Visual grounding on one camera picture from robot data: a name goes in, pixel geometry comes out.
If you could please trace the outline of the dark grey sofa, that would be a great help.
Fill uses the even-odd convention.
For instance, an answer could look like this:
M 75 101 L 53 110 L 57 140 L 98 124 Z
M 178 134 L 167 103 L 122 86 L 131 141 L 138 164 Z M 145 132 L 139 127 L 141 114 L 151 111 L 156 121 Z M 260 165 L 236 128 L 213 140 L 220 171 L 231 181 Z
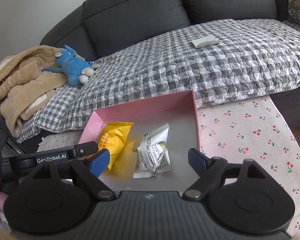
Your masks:
M 226 19 L 279 21 L 276 1 L 86 0 L 53 27 L 41 43 L 57 48 L 68 45 L 81 57 L 98 63 L 100 58 L 150 38 Z M 300 87 L 269 96 L 289 126 L 300 127 Z

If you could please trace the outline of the grey checkered quilt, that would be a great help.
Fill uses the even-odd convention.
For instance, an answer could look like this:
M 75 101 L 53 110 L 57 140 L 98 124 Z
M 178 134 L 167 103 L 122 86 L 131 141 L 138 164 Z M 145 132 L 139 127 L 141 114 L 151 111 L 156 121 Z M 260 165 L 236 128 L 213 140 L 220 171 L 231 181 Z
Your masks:
M 196 49 L 193 40 L 221 42 Z M 86 126 L 93 110 L 191 89 L 212 106 L 300 87 L 300 32 L 277 20 L 217 20 L 165 33 L 109 56 L 81 87 L 64 85 L 23 122 L 21 143 L 42 130 Z

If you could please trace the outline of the blue plush toy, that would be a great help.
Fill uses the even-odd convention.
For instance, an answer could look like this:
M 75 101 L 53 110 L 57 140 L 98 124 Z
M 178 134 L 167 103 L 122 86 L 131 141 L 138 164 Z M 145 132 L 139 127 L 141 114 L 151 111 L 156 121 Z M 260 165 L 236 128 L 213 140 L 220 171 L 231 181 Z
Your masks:
M 77 57 L 77 52 L 67 45 L 55 53 L 55 64 L 56 67 L 43 67 L 42 71 L 64 73 L 71 87 L 86 84 L 94 75 L 95 70 L 101 66 L 94 61 L 85 61 Z

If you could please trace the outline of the pink and silver box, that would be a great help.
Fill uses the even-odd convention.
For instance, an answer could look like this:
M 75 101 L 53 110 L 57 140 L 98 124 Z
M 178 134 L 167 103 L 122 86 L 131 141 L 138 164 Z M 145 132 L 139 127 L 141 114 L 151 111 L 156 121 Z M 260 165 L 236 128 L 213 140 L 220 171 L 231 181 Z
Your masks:
M 185 191 L 197 180 L 188 163 L 188 151 L 199 148 L 197 109 L 192 90 L 121 103 L 93 111 L 80 143 L 97 141 L 109 122 L 133 122 L 127 142 L 109 173 L 99 179 L 115 192 L 120 191 Z M 147 133 L 169 125 L 167 149 L 171 170 L 151 178 L 133 178 L 136 153 L 133 144 Z

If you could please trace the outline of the white nut snack bag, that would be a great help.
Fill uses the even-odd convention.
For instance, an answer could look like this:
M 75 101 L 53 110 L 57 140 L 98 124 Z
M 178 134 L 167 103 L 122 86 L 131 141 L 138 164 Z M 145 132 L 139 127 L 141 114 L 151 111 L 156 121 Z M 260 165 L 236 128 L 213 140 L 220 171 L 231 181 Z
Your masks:
M 170 156 L 166 146 L 169 124 L 147 133 L 132 148 L 136 152 L 134 179 L 155 177 L 171 170 Z

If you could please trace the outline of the beige quilted jacket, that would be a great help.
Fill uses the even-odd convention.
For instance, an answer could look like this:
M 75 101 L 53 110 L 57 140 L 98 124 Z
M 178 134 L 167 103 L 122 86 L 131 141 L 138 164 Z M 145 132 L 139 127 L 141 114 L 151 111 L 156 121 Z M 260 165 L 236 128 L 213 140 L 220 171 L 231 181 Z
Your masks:
M 23 121 L 47 104 L 55 89 L 67 83 L 63 73 L 43 71 L 55 67 L 59 48 L 37 46 L 0 62 L 0 116 L 13 137 L 22 134 Z

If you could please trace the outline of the yellow snack bag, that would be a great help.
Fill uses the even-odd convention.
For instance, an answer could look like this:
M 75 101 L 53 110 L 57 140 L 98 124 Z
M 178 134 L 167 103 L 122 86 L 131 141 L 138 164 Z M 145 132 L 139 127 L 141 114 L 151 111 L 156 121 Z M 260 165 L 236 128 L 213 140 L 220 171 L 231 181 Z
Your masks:
M 136 154 L 132 152 L 134 141 L 128 140 L 128 135 L 133 125 L 133 122 L 108 122 L 102 129 L 97 139 L 98 152 L 109 151 L 109 164 L 104 174 L 126 177 L 126 173 L 131 173 Z

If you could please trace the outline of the white packet on quilt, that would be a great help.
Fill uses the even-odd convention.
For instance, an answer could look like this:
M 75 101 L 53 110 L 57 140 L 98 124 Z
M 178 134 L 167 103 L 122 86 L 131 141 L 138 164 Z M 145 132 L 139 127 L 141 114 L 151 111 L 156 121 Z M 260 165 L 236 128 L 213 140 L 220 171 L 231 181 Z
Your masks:
M 192 44 L 196 49 L 208 47 L 211 45 L 219 44 L 221 41 L 213 35 L 205 36 L 192 41 Z

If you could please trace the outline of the cherry print tablecloth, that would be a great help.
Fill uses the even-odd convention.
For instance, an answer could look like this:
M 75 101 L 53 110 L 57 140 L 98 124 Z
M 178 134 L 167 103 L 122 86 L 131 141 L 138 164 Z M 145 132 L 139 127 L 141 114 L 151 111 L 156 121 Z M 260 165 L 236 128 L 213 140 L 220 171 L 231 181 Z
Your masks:
M 197 111 L 200 151 L 238 163 L 255 159 L 293 198 L 288 233 L 300 239 L 300 146 L 269 96 Z

